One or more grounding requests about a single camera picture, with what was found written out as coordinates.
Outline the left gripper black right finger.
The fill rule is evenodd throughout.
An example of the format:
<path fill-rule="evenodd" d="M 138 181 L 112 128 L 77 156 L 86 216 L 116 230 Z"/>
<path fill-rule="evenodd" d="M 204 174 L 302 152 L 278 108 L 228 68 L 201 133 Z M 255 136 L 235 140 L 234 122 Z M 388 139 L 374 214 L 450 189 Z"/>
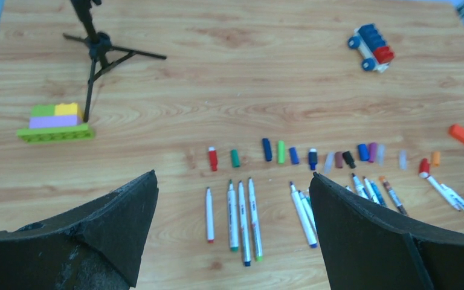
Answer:
<path fill-rule="evenodd" d="M 332 289 L 464 289 L 464 234 L 415 220 L 315 173 L 309 185 Z"/>

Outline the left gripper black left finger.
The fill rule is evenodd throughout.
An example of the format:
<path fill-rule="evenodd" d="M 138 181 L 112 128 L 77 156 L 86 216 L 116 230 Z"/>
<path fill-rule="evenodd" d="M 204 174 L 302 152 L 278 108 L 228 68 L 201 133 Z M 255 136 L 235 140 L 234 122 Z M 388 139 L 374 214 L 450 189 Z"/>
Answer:
<path fill-rule="evenodd" d="M 130 289 L 158 200 L 149 171 L 56 216 L 0 231 L 0 289 Z"/>

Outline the black pen cap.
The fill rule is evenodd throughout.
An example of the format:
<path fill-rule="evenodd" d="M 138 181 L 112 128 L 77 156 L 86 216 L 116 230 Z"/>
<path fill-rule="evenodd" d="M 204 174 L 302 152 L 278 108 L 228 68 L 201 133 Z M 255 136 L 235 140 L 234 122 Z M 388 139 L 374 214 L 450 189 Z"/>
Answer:
<path fill-rule="evenodd" d="M 350 151 L 345 151 L 342 153 L 342 156 L 343 156 L 343 159 L 344 159 L 344 162 L 351 168 L 351 169 L 355 169 L 356 168 L 356 164 L 355 164 L 355 159 L 353 157 L 353 155 L 351 154 Z"/>

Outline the clear grey pen cap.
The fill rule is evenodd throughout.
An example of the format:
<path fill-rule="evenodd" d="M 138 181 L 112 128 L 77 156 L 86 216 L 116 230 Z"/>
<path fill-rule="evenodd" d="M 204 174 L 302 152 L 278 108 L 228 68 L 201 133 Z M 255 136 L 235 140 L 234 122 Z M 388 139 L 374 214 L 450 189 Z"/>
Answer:
<path fill-rule="evenodd" d="M 332 165 L 334 163 L 334 155 L 335 155 L 334 152 L 329 152 L 326 155 L 326 159 L 325 159 L 324 167 L 323 167 L 323 174 L 326 175 L 326 174 L 330 173 L 330 171 L 332 169 Z"/>

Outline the brown pen cap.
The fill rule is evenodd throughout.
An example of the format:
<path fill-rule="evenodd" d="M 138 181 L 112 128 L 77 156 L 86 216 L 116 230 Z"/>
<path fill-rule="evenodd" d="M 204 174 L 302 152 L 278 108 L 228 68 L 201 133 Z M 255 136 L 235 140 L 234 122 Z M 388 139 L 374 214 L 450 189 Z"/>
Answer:
<path fill-rule="evenodd" d="M 343 158 L 343 152 L 342 151 L 335 152 L 334 161 L 335 161 L 335 167 L 336 168 L 342 169 L 344 167 L 344 158 Z"/>

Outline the purple pen cap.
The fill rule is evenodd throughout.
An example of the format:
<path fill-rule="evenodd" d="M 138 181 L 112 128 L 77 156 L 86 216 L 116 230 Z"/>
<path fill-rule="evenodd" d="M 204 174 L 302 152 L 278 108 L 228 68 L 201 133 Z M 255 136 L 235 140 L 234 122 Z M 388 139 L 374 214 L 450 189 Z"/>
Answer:
<path fill-rule="evenodd" d="M 374 163 L 376 161 L 376 155 L 378 153 L 378 143 L 376 142 L 369 143 L 368 151 L 369 151 L 368 162 Z"/>

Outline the translucent grey pen cap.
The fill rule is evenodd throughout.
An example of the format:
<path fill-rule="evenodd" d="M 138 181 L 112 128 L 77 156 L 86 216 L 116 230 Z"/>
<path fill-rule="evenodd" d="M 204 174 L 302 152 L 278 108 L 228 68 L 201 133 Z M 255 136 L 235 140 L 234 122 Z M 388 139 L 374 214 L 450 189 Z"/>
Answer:
<path fill-rule="evenodd" d="M 376 153 L 376 160 L 380 166 L 384 165 L 385 161 L 385 151 L 386 151 L 386 146 L 385 144 L 379 143 L 378 144 L 378 149 Z"/>

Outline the navy pen cap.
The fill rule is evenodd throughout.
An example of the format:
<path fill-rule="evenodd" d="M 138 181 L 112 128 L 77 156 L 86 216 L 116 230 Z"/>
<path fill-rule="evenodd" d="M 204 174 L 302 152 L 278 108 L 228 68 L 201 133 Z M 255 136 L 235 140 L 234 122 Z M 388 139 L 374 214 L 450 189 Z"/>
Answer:
<path fill-rule="evenodd" d="M 318 164 L 318 153 L 316 148 L 310 148 L 308 152 L 308 164 L 311 171 L 316 171 Z"/>

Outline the bright red pen cap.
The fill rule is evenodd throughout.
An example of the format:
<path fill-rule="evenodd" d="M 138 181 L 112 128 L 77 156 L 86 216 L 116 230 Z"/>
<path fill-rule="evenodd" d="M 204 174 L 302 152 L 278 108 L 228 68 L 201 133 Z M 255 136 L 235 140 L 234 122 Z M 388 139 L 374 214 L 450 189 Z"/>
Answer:
<path fill-rule="evenodd" d="M 423 158 L 419 163 L 418 175 L 420 178 L 428 178 L 430 176 L 430 162 L 427 158 Z"/>

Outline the light green white marker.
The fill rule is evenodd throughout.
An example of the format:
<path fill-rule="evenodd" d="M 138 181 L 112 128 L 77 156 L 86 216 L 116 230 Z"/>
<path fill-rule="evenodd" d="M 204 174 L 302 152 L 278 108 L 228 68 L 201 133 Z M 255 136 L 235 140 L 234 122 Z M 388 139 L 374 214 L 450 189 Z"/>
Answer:
<path fill-rule="evenodd" d="M 248 178 L 248 194 L 250 202 L 251 228 L 253 231 L 255 260 L 256 262 L 261 262 L 263 260 L 262 235 L 257 212 L 256 192 L 252 177 Z"/>

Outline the orange pen cap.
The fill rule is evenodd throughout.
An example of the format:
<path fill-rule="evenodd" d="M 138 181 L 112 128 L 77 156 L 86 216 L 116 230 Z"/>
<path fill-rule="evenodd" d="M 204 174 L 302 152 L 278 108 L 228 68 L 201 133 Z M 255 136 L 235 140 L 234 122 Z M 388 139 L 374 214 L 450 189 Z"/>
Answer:
<path fill-rule="evenodd" d="M 440 163 L 441 163 L 441 152 L 440 151 L 432 152 L 431 165 L 434 167 L 438 167 L 440 166 Z"/>

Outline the light green pen cap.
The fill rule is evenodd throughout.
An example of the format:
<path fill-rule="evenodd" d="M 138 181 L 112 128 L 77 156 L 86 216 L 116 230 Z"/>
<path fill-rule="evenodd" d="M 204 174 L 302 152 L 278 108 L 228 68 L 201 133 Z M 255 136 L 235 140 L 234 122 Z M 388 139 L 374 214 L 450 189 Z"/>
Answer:
<path fill-rule="evenodd" d="M 283 140 L 277 142 L 277 163 L 284 164 L 286 160 L 286 146 Z"/>

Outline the dark blue pen cap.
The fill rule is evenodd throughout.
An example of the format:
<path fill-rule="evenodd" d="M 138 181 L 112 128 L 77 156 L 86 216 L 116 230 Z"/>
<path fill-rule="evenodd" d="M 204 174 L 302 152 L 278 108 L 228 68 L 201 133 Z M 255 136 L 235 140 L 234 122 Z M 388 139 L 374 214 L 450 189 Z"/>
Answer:
<path fill-rule="evenodd" d="M 272 148 L 269 138 L 262 138 L 263 153 L 266 162 L 272 161 Z"/>

